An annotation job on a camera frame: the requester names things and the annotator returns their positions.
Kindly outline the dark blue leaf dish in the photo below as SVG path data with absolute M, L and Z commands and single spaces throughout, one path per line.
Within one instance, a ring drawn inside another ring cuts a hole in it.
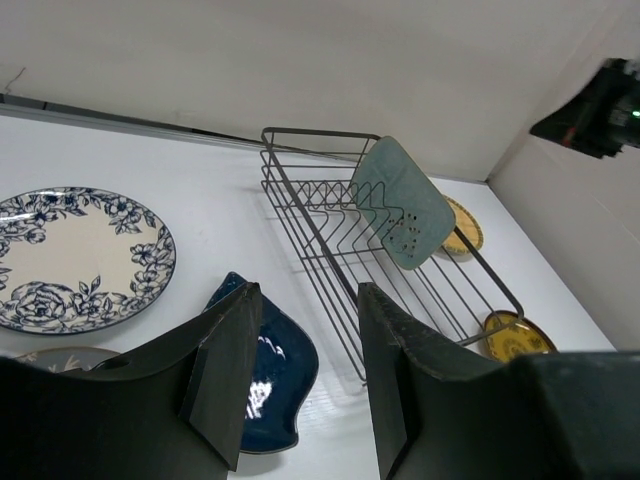
M 298 414 L 318 371 L 319 357 L 309 335 L 263 296 L 241 452 L 274 454 L 298 444 Z

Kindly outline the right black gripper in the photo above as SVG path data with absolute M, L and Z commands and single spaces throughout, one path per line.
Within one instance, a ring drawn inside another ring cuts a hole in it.
M 639 62 L 608 58 L 565 105 L 535 123 L 537 138 L 598 159 L 639 147 Z

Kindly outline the blue floral white plate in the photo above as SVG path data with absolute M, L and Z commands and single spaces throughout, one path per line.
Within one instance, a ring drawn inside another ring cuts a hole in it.
M 166 224 L 125 195 L 53 187 L 1 203 L 1 325 L 75 335 L 126 321 L 168 286 L 177 263 Z

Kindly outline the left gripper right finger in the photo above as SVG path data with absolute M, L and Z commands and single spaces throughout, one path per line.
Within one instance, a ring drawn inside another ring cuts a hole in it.
M 378 469 L 384 479 L 635 479 L 639 356 L 484 358 L 358 289 Z

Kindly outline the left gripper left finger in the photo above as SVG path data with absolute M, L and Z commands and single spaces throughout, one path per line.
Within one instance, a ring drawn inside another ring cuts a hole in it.
M 224 479 L 257 350 L 256 283 L 91 370 L 1 362 L 5 479 Z

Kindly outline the grey deer round plate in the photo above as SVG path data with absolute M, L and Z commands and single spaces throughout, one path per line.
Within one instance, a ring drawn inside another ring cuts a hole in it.
M 89 371 L 118 355 L 113 350 L 76 346 L 34 351 L 17 356 L 15 360 L 52 373 L 61 373 L 78 369 Z

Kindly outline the pale green rectangular plate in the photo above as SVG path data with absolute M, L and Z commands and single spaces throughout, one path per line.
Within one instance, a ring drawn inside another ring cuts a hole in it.
M 404 270 L 420 267 L 453 233 L 453 209 L 401 144 L 385 136 L 356 168 L 350 193 L 376 238 Z

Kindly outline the yellow patterned plate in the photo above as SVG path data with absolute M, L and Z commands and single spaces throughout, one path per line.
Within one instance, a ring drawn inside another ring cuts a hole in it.
M 493 360 L 508 363 L 525 354 L 556 352 L 551 339 L 533 322 L 516 312 L 496 310 L 484 321 L 484 351 Z
M 449 196 L 444 196 L 444 198 L 455 214 L 457 229 L 464 235 L 466 240 L 476 251 L 480 250 L 484 244 L 484 234 L 478 221 L 459 202 Z M 441 248 L 451 254 L 471 254 L 471 250 L 455 231 L 447 237 Z

